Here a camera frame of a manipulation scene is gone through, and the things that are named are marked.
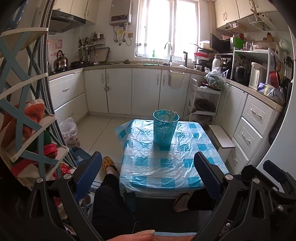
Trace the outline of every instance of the table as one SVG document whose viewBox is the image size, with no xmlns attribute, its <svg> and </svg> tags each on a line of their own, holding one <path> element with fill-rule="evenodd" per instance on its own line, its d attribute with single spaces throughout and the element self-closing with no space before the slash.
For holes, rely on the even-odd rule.
<svg viewBox="0 0 296 241">
<path fill-rule="evenodd" d="M 170 146 L 153 143 L 153 120 L 132 120 L 115 129 L 124 149 L 120 192 L 174 198 L 204 187 L 193 157 L 201 151 L 211 164 L 229 173 L 210 139 L 196 122 L 180 121 Z"/>
</svg>

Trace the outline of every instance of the range hood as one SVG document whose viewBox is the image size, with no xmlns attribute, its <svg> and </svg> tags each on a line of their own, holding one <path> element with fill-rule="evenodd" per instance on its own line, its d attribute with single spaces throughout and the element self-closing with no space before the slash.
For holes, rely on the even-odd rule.
<svg viewBox="0 0 296 241">
<path fill-rule="evenodd" d="M 49 23 L 49 34 L 64 33 L 85 24 L 85 19 L 69 13 L 53 10 Z"/>
</svg>

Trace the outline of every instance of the stainless steel kettle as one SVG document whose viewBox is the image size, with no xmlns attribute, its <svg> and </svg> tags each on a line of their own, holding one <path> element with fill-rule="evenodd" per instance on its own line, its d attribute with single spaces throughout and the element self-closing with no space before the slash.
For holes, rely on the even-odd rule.
<svg viewBox="0 0 296 241">
<path fill-rule="evenodd" d="M 54 69 L 61 69 L 68 66 L 68 59 L 65 57 L 63 52 L 59 50 L 57 52 L 57 59 L 54 61 Z"/>
</svg>

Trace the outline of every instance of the blue cup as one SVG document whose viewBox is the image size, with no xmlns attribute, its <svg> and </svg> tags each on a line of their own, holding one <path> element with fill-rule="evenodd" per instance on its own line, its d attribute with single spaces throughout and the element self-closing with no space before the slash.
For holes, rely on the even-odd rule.
<svg viewBox="0 0 296 241">
<path fill-rule="evenodd" d="M 180 117 L 178 114 L 176 114 L 172 122 L 165 122 L 162 121 L 162 119 L 165 116 L 166 110 L 158 110 L 157 113 L 156 111 L 153 113 L 153 141 L 159 146 L 169 146 L 172 142 L 175 129 Z"/>
</svg>

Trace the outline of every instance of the countertop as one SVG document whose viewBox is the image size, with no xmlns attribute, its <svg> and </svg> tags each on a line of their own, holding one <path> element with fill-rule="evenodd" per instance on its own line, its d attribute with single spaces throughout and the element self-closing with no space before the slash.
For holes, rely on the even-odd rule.
<svg viewBox="0 0 296 241">
<path fill-rule="evenodd" d="M 186 73 L 191 73 L 191 74 L 199 74 L 205 76 L 205 72 L 197 71 L 194 69 L 184 69 L 184 68 L 179 68 L 179 67 L 170 67 L 170 66 L 164 66 L 164 65 L 150 65 L 150 64 L 111 64 L 111 65 L 99 65 L 99 66 L 91 66 L 91 67 L 84 67 L 84 68 L 79 68 L 79 69 L 67 69 L 65 72 L 61 73 L 49 73 L 49 80 L 53 80 L 68 74 L 73 74 L 77 72 L 81 72 L 83 70 L 92 70 L 92 69 L 110 69 L 110 68 L 146 68 L 146 69 L 165 69 L 165 70 L 172 70 L 172 71 L 179 71 L 179 72 L 186 72 Z M 248 94 L 256 97 L 257 99 L 261 100 L 265 104 L 269 105 L 271 108 L 277 110 L 277 111 L 282 111 L 283 107 L 276 102 L 272 101 L 271 99 L 267 98 L 266 96 L 260 94 L 258 91 L 249 88 L 245 85 L 242 85 L 238 82 L 226 79 L 226 83 L 233 85 Z"/>
</svg>

